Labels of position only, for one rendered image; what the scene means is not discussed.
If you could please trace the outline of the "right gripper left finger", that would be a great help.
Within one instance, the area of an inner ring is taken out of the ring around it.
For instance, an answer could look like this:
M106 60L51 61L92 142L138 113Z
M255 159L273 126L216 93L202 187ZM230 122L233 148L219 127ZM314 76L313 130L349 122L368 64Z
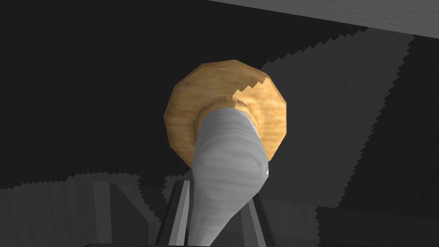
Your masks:
M163 222L156 238L156 245L186 246L186 226L189 214L190 181L175 182Z

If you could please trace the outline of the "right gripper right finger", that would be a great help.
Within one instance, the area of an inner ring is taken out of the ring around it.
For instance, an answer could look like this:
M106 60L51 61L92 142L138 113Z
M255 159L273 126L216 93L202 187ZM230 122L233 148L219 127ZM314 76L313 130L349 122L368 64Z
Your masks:
M244 247L275 247L271 227L259 195L240 210Z

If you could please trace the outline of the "dark grey door leaf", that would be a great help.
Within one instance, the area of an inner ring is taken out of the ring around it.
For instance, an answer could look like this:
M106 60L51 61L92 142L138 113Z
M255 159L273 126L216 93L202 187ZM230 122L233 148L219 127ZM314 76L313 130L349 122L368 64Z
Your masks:
M202 63L266 72L288 133L261 190L276 247L439 247L439 39L208 0L0 0L0 247L154 241L189 178L163 115Z

